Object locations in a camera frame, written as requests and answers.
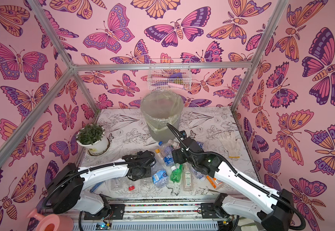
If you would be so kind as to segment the clear bottle blue label large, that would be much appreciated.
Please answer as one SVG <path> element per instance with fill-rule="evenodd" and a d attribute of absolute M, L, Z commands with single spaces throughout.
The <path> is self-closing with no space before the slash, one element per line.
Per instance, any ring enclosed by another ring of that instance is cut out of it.
<path fill-rule="evenodd" d="M 168 185 L 168 174 L 158 162 L 151 168 L 152 182 L 156 188 L 164 188 Z"/>

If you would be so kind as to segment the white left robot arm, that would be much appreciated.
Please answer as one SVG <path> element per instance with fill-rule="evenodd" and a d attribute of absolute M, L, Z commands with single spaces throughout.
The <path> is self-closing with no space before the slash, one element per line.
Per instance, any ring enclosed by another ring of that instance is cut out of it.
<path fill-rule="evenodd" d="M 54 214 L 77 210 L 94 218 L 105 218 L 111 212 L 107 197 L 91 193 L 90 188 L 116 178 L 127 177 L 133 182 L 149 178 L 155 163 L 154 152 L 140 151 L 114 162 L 92 167 L 69 164 L 46 187 L 48 194 L 42 208 L 50 209 Z"/>

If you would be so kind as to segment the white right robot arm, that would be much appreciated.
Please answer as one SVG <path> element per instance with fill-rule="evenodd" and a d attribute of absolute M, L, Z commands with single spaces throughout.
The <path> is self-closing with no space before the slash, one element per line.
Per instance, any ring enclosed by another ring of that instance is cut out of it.
<path fill-rule="evenodd" d="M 230 185 L 245 196 L 245 200 L 221 194 L 214 206 L 220 217 L 238 215 L 261 223 L 267 231 L 302 231 L 306 221 L 294 207 L 291 193 L 265 186 L 236 169 L 225 157 L 205 152 L 196 140 L 179 139 L 180 148 L 173 151 L 176 163 L 189 163 L 194 170 Z"/>

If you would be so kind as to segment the clear bottle white cap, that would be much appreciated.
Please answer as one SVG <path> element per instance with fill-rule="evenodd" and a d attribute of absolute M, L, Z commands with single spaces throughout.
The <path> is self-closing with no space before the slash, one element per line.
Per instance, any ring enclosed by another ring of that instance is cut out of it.
<path fill-rule="evenodd" d="M 183 190 L 186 192 L 193 191 L 193 182 L 190 167 L 187 163 L 183 164 Z"/>

